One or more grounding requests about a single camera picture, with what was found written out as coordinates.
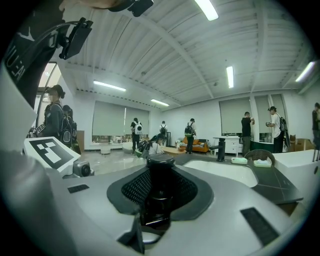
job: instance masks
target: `tube light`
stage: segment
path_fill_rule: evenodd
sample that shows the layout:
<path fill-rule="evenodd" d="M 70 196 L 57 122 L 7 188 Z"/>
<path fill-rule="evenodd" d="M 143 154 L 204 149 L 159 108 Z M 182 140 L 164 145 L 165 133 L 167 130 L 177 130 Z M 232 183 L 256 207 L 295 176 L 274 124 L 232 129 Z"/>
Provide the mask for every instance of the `tube light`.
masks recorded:
<path fill-rule="evenodd" d="M 210 0 L 195 0 L 195 2 L 204 12 L 204 15 L 209 21 L 213 21 L 219 18 L 218 13 Z"/>
<path fill-rule="evenodd" d="M 228 66 L 226 68 L 226 74 L 228 76 L 229 88 L 234 87 L 234 68 L 232 66 Z"/>
<path fill-rule="evenodd" d="M 151 101 L 152 101 L 152 102 L 155 102 L 155 103 L 158 103 L 158 104 L 161 104 L 161 105 L 164 105 L 164 106 L 166 106 L 166 107 L 169 106 L 169 104 L 163 103 L 163 102 L 161 102 L 161 101 L 159 101 L 159 100 L 156 100 L 156 99 L 152 99 Z"/>
<path fill-rule="evenodd" d="M 309 75 L 311 69 L 314 67 L 315 64 L 316 63 L 314 61 L 310 62 L 295 81 L 300 82 L 305 78 L 306 75 Z"/>
<path fill-rule="evenodd" d="M 117 86 L 114 86 L 114 85 L 111 85 L 111 84 L 107 84 L 107 83 L 104 83 L 104 82 L 93 81 L 93 83 L 95 85 L 105 86 L 105 87 L 109 87 L 109 88 L 116 89 L 116 90 L 123 91 L 123 92 L 126 91 L 126 89 L 123 89 L 121 87 L 117 87 Z"/>

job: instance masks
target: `orange sofa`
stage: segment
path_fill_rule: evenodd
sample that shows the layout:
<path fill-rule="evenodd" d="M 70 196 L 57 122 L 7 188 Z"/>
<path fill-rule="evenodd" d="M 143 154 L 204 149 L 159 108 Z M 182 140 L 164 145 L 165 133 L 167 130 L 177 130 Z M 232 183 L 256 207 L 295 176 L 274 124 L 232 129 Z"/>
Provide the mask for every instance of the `orange sofa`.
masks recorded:
<path fill-rule="evenodd" d="M 184 137 L 182 143 L 180 144 L 180 148 L 185 150 L 187 148 L 187 144 L 188 144 L 187 137 Z M 192 151 L 207 153 L 209 151 L 209 147 L 207 143 L 199 142 L 198 139 L 195 139 L 193 141 Z"/>

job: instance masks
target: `black chair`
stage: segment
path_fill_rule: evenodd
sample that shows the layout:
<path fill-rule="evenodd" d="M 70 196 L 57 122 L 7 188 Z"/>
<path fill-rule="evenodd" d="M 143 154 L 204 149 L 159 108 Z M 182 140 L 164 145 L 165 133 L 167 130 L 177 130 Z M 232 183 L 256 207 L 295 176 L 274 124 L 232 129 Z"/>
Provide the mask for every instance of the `black chair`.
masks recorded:
<path fill-rule="evenodd" d="M 259 160 L 259 159 L 264 161 L 264 160 L 267 160 L 267 158 L 269 158 L 273 166 L 275 165 L 275 161 L 276 161 L 274 155 L 268 150 L 264 150 L 264 149 L 252 150 L 248 152 L 244 157 L 252 161 Z"/>

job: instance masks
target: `wooden table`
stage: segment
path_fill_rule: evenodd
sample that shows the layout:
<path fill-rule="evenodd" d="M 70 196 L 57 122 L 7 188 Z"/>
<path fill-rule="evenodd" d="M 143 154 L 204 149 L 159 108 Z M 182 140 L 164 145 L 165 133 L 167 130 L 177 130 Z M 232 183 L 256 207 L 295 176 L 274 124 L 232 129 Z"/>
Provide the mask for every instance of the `wooden table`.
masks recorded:
<path fill-rule="evenodd" d="M 162 150 L 163 150 L 164 153 L 167 153 L 168 155 L 173 156 L 173 157 L 176 157 L 176 156 L 178 156 L 180 154 L 186 153 L 185 150 L 179 151 L 175 147 L 166 147 L 165 146 L 165 147 L 162 148 Z"/>

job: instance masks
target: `white cabinet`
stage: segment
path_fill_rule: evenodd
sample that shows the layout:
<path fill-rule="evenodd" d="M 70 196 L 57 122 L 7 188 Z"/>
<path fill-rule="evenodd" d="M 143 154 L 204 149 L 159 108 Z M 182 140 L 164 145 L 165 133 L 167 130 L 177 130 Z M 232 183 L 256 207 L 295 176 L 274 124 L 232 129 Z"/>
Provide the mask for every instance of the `white cabinet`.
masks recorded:
<path fill-rule="evenodd" d="M 243 145 L 239 143 L 238 136 L 220 136 L 213 137 L 214 145 L 219 145 L 219 139 L 225 139 L 225 152 L 229 154 L 236 154 L 238 156 L 238 152 L 242 152 Z"/>

